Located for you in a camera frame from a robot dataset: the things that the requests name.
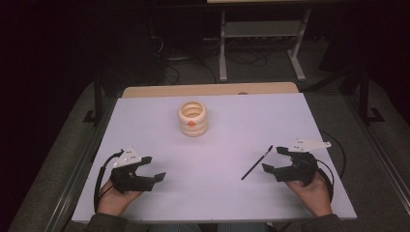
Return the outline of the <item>cream ribbed pen holder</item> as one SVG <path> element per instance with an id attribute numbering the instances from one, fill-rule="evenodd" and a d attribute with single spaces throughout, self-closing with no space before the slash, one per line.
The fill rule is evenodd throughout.
<path id="1" fill-rule="evenodd" d="M 187 101 L 178 110 L 180 131 L 190 137 L 204 134 L 209 126 L 208 110 L 200 101 Z"/>

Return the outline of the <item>black metal stand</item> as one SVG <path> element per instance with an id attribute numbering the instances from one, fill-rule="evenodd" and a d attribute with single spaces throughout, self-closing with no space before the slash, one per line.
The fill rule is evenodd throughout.
<path id="1" fill-rule="evenodd" d="M 100 76 L 97 74 L 94 77 L 94 108 L 92 110 L 88 110 L 83 122 L 84 123 L 92 123 L 94 127 L 96 127 L 103 116 L 103 88 L 101 84 Z"/>
<path id="2" fill-rule="evenodd" d="M 359 115 L 366 125 L 373 122 L 384 122 L 385 119 L 377 108 L 368 107 L 369 76 L 366 68 L 361 69 L 360 91 L 359 91 Z"/>

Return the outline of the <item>black pen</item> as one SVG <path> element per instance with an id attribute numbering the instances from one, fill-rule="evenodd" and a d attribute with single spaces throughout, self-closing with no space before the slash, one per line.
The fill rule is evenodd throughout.
<path id="1" fill-rule="evenodd" d="M 242 176 L 241 181 L 244 181 L 249 173 L 273 150 L 274 145 L 271 145 L 268 150 L 252 165 L 252 167 Z"/>

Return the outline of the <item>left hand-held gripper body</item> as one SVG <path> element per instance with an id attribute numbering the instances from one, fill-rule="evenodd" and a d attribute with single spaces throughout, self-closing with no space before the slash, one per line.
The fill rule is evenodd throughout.
<path id="1" fill-rule="evenodd" d="M 142 166 L 139 164 L 141 158 L 144 157 L 139 155 L 133 146 L 122 152 L 120 157 L 114 162 L 110 174 L 110 180 L 115 189 L 121 193 L 126 191 L 145 191 L 145 181 L 149 177 L 136 175 L 137 168 Z"/>

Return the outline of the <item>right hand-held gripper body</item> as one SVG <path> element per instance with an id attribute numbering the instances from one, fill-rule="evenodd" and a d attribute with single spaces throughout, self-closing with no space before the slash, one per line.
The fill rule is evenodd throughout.
<path id="1" fill-rule="evenodd" d="M 302 181 L 305 185 L 309 185 L 316 173 L 319 173 L 328 185 L 332 182 L 326 173 L 318 166 L 318 159 L 311 151 L 318 149 L 330 148 L 330 142 L 315 141 L 308 139 L 296 140 L 288 149 L 290 152 L 290 160 L 292 164 L 285 167 L 276 167 L 282 169 L 284 182 Z"/>

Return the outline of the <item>person's left hand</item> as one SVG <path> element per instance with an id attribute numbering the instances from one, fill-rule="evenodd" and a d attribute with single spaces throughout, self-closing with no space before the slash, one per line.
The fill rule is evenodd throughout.
<path id="1" fill-rule="evenodd" d="M 141 191 L 126 191 L 121 193 L 113 187 L 110 180 L 102 186 L 100 190 L 100 202 L 97 209 L 99 214 L 106 214 L 120 217 L 129 207 L 129 205 L 138 198 Z"/>

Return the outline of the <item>person's right hand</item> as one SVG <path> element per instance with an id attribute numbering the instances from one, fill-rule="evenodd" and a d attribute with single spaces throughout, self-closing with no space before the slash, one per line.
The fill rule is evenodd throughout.
<path id="1" fill-rule="evenodd" d="M 286 182 L 286 185 L 298 196 L 314 217 L 320 218 L 333 213 L 328 188 L 320 174 L 316 173 L 312 182 L 307 186 L 296 182 Z"/>

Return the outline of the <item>metal frame rail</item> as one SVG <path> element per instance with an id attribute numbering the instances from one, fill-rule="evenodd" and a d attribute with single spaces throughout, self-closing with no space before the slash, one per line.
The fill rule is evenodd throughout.
<path id="1" fill-rule="evenodd" d="M 74 153 L 75 158 L 70 178 L 64 182 L 64 189 L 58 197 L 57 205 L 44 232 L 63 232 L 71 221 L 116 102 L 116 99 L 108 99 L 102 105 L 102 113 L 95 116 L 90 122 L 84 123 L 84 126 L 90 126 L 90 129 L 86 131 L 84 137 L 79 137 L 84 141 L 84 144 L 79 152 Z"/>
<path id="2" fill-rule="evenodd" d="M 377 138 L 374 130 L 370 126 L 370 123 L 359 115 L 359 105 L 355 103 L 351 97 L 344 96 L 343 98 L 348 105 L 349 110 L 354 114 L 355 120 L 365 134 L 366 139 L 371 144 L 371 147 L 373 148 L 376 156 L 380 160 L 385 175 L 392 185 L 398 199 L 400 200 L 407 214 L 410 216 L 410 188 L 406 186 L 405 182 L 399 175 L 397 169 L 395 168 L 389 157 L 388 152 L 383 147 L 380 140 Z"/>

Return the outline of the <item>white metal desk frame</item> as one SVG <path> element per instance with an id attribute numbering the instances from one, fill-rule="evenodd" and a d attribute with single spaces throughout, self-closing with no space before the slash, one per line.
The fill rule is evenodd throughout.
<path id="1" fill-rule="evenodd" d="M 296 42 L 291 49 L 287 50 L 288 59 L 298 81 L 305 81 L 306 77 L 298 60 L 298 53 L 304 34 L 308 27 L 311 9 L 306 9 L 299 20 L 274 20 L 274 21 L 227 21 L 225 12 L 221 13 L 220 20 L 220 81 L 227 81 L 226 67 L 226 39 L 239 38 L 278 38 L 291 37 Z"/>

